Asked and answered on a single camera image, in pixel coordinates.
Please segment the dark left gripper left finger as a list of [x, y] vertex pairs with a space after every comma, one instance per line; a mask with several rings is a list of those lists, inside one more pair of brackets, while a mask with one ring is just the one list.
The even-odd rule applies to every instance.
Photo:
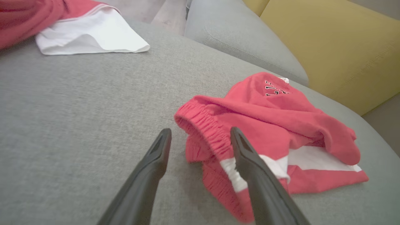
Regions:
[[150, 225], [158, 184], [168, 165], [171, 140], [171, 129], [160, 131], [97, 225]]

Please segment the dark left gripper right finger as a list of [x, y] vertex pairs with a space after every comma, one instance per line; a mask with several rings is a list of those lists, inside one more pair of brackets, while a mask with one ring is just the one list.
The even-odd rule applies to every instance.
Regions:
[[236, 169], [247, 182], [256, 225], [311, 225], [238, 127], [230, 130]]

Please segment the red shorts with white trim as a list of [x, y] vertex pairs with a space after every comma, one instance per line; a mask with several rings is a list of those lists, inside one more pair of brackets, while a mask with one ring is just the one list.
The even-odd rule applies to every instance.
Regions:
[[240, 222], [254, 221], [247, 182], [236, 171], [230, 130], [238, 127], [289, 194], [320, 193], [369, 180], [356, 134], [266, 72], [224, 98], [197, 95], [174, 115], [187, 134], [186, 160], [200, 162], [205, 188]]

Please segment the red Bulls 23 jersey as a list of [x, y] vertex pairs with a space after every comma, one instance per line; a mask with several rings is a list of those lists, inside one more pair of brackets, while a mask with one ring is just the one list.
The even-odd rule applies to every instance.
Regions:
[[150, 45], [95, 0], [0, 0], [0, 49], [30, 37], [44, 55], [141, 53]]

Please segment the large grey sofa seat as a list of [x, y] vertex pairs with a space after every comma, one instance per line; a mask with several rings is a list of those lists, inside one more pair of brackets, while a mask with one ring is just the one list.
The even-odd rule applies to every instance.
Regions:
[[172, 144], [151, 225], [241, 225], [187, 163], [174, 114], [265, 69], [127, 22], [148, 52], [45, 56], [33, 38], [0, 50], [0, 225], [96, 225], [164, 128]]

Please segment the small grey sofa cushion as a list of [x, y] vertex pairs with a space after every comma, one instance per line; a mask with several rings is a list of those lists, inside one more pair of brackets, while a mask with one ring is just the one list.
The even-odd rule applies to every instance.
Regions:
[[187, 0], [184, 36], [308, 86], [294, 54], [243, 0]]

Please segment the yellow sofa cushion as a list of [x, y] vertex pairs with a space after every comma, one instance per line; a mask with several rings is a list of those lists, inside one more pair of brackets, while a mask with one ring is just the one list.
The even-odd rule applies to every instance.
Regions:
[[309, 87], [364, 115], [400, 92], [400, 20], [350, 0], [243, 0]]

